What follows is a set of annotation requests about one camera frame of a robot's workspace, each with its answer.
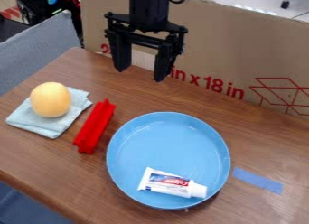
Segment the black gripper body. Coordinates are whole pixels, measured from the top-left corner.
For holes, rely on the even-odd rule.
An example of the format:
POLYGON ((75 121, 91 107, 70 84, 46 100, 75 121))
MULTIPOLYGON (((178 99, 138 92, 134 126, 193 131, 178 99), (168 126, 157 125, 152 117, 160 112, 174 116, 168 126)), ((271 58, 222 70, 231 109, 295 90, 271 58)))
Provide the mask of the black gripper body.
POLYGON ((176 42, 180 45, 181 54, 184 53, 185 34, 189 32, 185 26, 177 25, 170 21, 146 24, 136 23, 129 14, 106 14, 107 28, 106 38, 111 33, 122 34, 128 41, 142 47, 157 49, 162 42, 176 42))

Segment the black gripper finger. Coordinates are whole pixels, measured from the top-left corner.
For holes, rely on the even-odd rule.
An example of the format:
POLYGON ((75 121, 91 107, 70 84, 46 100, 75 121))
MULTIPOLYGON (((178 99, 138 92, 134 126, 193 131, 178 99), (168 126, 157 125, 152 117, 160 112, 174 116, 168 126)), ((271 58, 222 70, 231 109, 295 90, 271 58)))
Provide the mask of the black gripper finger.
POLYGON ((109 35, 114 66, 122 72, 132 65, 132 43, 118 33, 109 35))
POLYGON ((154 81, 161 82, 172 72, 178 55, 180 45, 176 42, 162 42, 157 48, 154 59, 154 81))

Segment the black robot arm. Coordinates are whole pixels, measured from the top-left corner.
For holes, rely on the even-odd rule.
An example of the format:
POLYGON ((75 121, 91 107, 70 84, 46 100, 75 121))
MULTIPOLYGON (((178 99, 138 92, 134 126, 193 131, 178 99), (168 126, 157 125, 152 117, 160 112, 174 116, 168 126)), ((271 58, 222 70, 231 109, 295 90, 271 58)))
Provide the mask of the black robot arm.
POLYGON ((157 49, 154 80, 161 82, 172 73, 177 57, 184 53, 185 26, 168 20, 169 4, 186 0, 130 0, 130 13, 106 13, 106 38, 114 66, 119 72, 132 65, 132 45, 157 49))

